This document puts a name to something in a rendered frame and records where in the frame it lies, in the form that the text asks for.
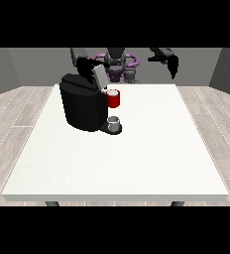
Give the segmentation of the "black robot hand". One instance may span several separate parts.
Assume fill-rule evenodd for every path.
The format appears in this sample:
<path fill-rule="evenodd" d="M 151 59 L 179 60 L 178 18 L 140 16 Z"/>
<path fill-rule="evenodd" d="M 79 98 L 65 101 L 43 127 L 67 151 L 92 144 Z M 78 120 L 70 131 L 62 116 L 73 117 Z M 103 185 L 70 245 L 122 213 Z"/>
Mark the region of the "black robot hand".
<path fill-rule="evenodd" d="M 177 56 L 157 56 L 148 58 L 149 62 L 160 62 L 168 66 L 168 70 L 172 76 L 175 78 L 178 70 L 178 57 Z"/>
<path fill-rule="evenodd" d="M 76 62 L 76 67 L 77 67 L 78 73 L 82 77 L 85 77 L 87 81 L 92 83 L 94 79 L 94 74 L 92 70 L 100 64 L 102 64 L 101 61 L 87 59 L 87 58 L 79 58 Z"/>

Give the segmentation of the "black coffee machine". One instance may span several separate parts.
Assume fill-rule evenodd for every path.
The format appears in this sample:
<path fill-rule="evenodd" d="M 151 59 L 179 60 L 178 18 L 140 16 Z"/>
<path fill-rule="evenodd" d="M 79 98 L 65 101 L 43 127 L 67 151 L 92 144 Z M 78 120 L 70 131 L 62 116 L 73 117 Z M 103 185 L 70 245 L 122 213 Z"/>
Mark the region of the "black coffee machine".
<path fill-rule="evenodd" d="M 108 121 L 111 106 L 106 92 L 95 81 L 89 82 L 79 74 L 66 74 L 59 84 L 66 121 L 72 127 L 88 132 L 103 131 L 110 135 L 122 132 L 122 125 Z"/>

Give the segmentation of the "small grey cup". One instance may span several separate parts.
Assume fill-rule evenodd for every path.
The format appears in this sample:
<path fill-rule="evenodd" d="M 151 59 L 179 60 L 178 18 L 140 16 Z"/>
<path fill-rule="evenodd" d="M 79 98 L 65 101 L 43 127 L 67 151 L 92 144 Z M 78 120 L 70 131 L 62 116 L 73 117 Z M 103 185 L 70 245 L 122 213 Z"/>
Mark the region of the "small grey cup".
<path fill-rule="evenodd" d="M 116 132 L 120 128 L 120 120 L 117 116 L 110 116 L 107 119 L 107 123 L 108 123 L 108 130 L 111 132 Z"/>

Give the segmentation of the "red pod holder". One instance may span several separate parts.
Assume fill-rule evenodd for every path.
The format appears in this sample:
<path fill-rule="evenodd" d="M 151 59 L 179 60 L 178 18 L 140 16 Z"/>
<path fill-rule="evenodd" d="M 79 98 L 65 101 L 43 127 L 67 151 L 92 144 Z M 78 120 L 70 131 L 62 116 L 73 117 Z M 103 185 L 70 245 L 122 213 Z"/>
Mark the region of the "red pod holder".
<path fill-rule="evenodd" d="M 117 89 L 108 89 L 106 91 L 107 106 L 116 108 L 120 105 L 120 91 Z"/>

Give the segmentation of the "small grey coffee pod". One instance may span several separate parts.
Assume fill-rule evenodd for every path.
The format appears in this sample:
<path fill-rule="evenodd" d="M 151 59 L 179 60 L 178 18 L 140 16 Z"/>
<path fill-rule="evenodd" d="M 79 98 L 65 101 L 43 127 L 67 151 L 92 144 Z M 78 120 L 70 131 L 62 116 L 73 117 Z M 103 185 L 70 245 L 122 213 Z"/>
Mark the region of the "small grey coffee pod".
<path fill-rule="evenodd" d="M 133 83 L 135 81 L 136 70 L 133 67 L 126 67 L 124 70 L 124 81 Z"/>

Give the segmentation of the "pale grey machine lid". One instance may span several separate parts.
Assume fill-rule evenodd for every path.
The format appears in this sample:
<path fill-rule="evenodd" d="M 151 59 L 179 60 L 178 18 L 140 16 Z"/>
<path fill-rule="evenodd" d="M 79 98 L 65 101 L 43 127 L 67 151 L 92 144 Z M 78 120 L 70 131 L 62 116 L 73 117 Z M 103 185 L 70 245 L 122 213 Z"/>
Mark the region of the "pale grey machine lid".
<path fill-rule="evenodd" d="M 93 69 L 94 77 L 100 90 L 103 90 L 109 83 L 105 68 L 102 64 Z"/>

